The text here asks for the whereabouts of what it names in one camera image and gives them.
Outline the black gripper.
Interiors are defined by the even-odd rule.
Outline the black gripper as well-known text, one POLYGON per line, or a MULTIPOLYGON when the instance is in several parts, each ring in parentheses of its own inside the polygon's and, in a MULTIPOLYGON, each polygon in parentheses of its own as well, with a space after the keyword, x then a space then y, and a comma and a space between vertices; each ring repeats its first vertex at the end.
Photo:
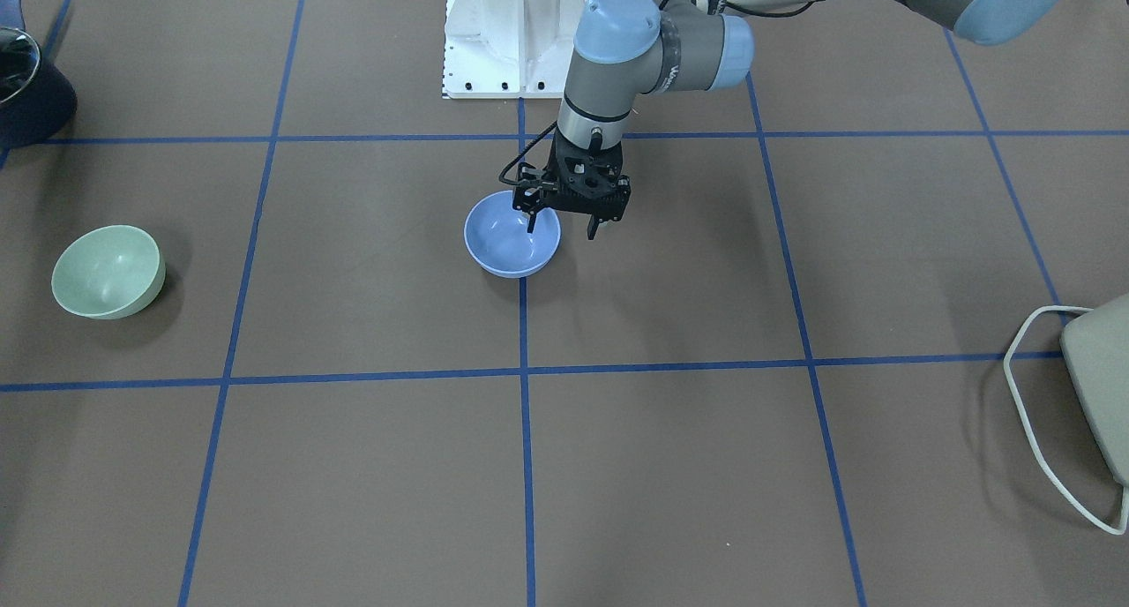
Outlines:
POLYGON ((534 234, 540 212, 588 214, 587 240, 595 240, 601 225, 621 221, 632 196, 630 178, 622 173, 624 148, 593 150, 554 138, 543 169, 524 161, 532 147, 513 158, 519 175, 513 181, 513 209, 526 214, 526 234, 534 234))

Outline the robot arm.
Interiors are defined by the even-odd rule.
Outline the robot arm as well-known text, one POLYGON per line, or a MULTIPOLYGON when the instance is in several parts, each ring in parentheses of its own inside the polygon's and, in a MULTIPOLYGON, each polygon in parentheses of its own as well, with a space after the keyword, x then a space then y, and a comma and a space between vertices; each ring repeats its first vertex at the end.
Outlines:
MULTIPOLYGON (((500 181, 534 232, 544 212, 585 214, 587 234, 620 221, 632 196, 622 138, 641 95, 721 91, 744 83, 754 58, 750 19, 791 19, 828 0, 587 0, 544 168, 517 157, 500 181)), ((1016 39, 1059 0, 890 0, 960 39, 1016 39)))

